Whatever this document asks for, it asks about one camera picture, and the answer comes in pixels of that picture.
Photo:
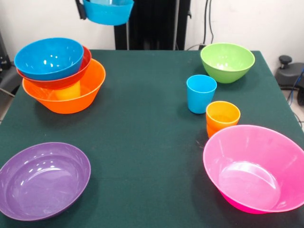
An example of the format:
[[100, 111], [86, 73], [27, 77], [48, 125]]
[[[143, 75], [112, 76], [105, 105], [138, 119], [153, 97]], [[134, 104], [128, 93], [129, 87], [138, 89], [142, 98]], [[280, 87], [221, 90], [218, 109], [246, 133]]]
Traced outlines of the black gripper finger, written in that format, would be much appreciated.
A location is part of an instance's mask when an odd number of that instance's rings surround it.
[[77, 10], [78, 10], [80, 19], [85, 20], [86, 19], [86, 11], [85, 11], [85, 8], [84, 8], [83, 4], [80, 3], [80, 0], [75, 0], [75, 2], [76, 2], [76, 6], [77, 6]]

